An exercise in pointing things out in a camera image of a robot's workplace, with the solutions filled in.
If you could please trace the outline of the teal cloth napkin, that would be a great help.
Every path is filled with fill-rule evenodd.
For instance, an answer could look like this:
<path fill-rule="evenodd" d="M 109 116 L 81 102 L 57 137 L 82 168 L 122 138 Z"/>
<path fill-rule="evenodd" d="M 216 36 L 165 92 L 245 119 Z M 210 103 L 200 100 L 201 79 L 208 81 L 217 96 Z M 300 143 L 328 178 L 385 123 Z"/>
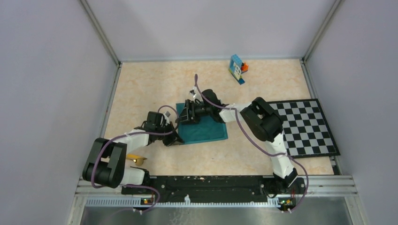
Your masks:
<path fill-rule="evenodd" d="M 214 121 L 209 115 L 201 116 L 197 124 L 179 125 L 178 134 L 185 145 L 228 139 L 226 124 Z"/>

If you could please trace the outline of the colourful toy block house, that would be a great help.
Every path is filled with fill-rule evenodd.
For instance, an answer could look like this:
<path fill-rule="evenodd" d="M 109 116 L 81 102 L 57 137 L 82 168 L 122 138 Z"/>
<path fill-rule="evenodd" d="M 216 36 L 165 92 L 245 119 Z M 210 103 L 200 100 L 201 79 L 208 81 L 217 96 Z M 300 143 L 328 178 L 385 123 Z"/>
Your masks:
<path fill-rule="evenodd" d="M 230 57 L 229 72 L 240 85 L 245 83 L 242 74 L 246 73 L 248 68 L 248 64 L 243 62 L 236 54 Z"/>

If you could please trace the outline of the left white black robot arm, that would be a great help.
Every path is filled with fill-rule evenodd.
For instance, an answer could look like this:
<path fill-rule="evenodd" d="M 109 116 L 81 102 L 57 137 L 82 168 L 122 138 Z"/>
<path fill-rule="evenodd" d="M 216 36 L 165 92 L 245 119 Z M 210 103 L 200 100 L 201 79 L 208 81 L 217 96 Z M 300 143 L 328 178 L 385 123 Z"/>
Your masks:
<path fill-rule="evenodd" d="M 183 144 L 183 139 L 165 113 L 149 112 L 139 127 L 112 139 L 97 138 L 83 168 L 82 178 L 94 188 L 132 185 L 140 194 L 149 191 L 151 182 L 147 171 L 127 167 L 127 155 L 155 141 L 165 146 Z"/>

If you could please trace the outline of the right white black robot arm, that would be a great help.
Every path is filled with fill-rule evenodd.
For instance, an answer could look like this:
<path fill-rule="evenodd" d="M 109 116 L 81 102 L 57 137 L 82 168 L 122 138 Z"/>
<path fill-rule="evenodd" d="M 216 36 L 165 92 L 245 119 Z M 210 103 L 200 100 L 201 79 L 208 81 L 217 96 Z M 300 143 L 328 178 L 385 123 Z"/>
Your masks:
<path fill-rule="evenodd" d="M 262 97 L 244 104 L 224 104 L 212 89 L 201 93 L 191 91 L 194 99 L 187 99 L 179 113 L 182 124 L 198 124 L 202 117 L 209 116 L 215 122 L 245 122 L 252 134 L 265 144 L 271 155 L 275 187 L 281 193 L 294 188 L 298 177 L 283 142 L 283 120 Z"/>

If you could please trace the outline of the gold spoon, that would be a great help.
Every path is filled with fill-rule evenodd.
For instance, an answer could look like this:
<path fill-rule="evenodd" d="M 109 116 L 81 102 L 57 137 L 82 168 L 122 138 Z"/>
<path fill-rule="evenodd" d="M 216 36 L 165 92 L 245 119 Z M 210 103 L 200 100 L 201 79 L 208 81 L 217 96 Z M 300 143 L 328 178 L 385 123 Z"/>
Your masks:
<path fill-rule="evenodd" d="M 144 161 L 147 160 L 147 158 L 143 156 L 134 155 L 134 154 L 127 154 L 126 158 L 132 160 L 136 166 L 142 166 Z"/>

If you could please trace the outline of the black white checkerboard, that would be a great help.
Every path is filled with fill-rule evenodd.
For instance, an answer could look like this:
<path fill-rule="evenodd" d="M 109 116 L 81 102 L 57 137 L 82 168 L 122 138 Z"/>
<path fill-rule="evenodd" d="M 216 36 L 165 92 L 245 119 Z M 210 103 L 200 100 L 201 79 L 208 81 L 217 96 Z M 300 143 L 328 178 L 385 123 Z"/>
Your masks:
<path fill-rule="evenodd" d="M 284 145 L 293 158 L 339 156 L 329 124 L 316 98 L 271 101 L 283 119 Z"/>

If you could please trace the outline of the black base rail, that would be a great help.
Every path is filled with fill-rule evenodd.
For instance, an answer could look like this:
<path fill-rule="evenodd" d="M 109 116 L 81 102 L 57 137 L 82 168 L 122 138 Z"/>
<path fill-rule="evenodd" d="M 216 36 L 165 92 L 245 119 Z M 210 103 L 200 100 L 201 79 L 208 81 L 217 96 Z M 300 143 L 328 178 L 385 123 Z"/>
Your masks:
<path fill-rule="evenodd" d="M 222 206 L 259 203 L 292 209 L 306 190 L 303 178 L 289 187 L 272 176 L 150 176 L 141 187 L 122 187 L 123 195 L 142 197 L 143 205 L 151 205 L 156 197 L 161 204 L 188 203 Z"/>

